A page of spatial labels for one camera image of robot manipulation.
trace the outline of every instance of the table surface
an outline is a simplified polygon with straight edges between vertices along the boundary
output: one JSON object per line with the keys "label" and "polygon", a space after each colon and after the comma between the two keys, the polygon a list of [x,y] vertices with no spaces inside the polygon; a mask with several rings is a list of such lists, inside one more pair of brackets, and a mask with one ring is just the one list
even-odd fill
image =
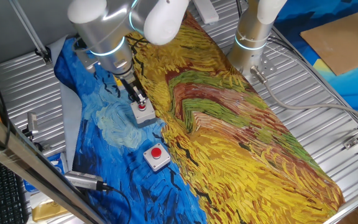
{"label": "table surface", "polygon": [[[236,4],[231,0],[214,1],[213,4],[220,20],[213,25],[202,26],[228,53],[238,22]],[[202,24],[192,3],[189,10]],[[294,105],[341,103],[340,96],[326,86],[320,76],[270,49],[265,53],[278,68],[276,74],[268,77],[269,82],[284,102]],[[345,199],[354,198],[358,194],[358,148],[342,150],[342,143],[347,136],[355,133],[358,123],[346,112],[337,109],[286,110],[275,104],[263,85],[256,80],[250,82],[313,159],[337,182]],[[37,110],[37,114],[43,114],[39,117],[39,124],[42,125],[39,125],[37,140],[52,147],[65,147],[60,90],[57,86],[53,69],[47,68],[42,59],[33,53],[0,64],[0,87],[13,122],[23,128],[27,122],[26,112]]]}

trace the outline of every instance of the keyboard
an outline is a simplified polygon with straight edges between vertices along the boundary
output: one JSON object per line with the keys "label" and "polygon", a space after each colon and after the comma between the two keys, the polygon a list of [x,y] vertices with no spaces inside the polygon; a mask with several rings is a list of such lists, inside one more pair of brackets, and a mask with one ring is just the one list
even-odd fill
{"label": "keyboard", "polygon": [[25,224],[24,194],[21,179],[0,164],[0,224]]}

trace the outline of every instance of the black cable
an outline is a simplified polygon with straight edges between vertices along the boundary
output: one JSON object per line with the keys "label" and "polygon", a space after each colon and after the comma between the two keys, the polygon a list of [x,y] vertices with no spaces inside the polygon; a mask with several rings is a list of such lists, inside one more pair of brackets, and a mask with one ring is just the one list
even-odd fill
{"label": "black cable", "polygon": [[115,189],[114,187],[110,187],[108,185],[103,185],[103,190],[107,190],[107,191],[115,191],[119,194],[121,194],[125,200],[127,201],[127,204],[128,204],[128,208],[129,208],[129,218],[128,218],[128,222],[127,224],[129,224],[129,222],[131,221],[131,216],[132,216],[132,209],[131,209],[131,204],[129,203],[129,200],[128,198],[125,196],[125,194],[117,189]]}
{"label": "black cable", "polygon": [[7,144],[9,142],[9,138],[11,136],[11,122],[9,120],[9,115],[7,113],[7,109],[6,109],[6,104],[4,101],[4,98],[2,98],[2,93],[1,93],[1,89],[0,89],[0,100],[1,100],[1,104],[2,104],[2,111],[4,113],[5,116],[5,126],[6,126],[6,138],[5,138],[5,146],[0,146],[0,150],[5,150],[7,148]]}
{"label": "black cable", "polygon": [[239,18],[241,17],[242,14],[242,9],[241,9],[241,3],[240,0],[236,0],[236,4],[237,4],[237,11],[239,13]]}

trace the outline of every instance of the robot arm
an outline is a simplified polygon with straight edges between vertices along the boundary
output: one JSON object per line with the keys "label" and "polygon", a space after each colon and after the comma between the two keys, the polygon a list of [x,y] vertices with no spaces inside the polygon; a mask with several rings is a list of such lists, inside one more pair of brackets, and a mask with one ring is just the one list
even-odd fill
{"label": "robot arm", "polygon": [[[74,0],[68,8],[69,20],[99,64],[120,79],[136,101],[131,107],[139,127],[152,123],[155,113],[134,74],[124,36],[136,30],[152,44],[167,44],[178,33],[187,5],[188,0]],[[89,60],[84,53],[77,55],[84,65]],[[94,63],[85,66],[88,71],[94,71]]]}

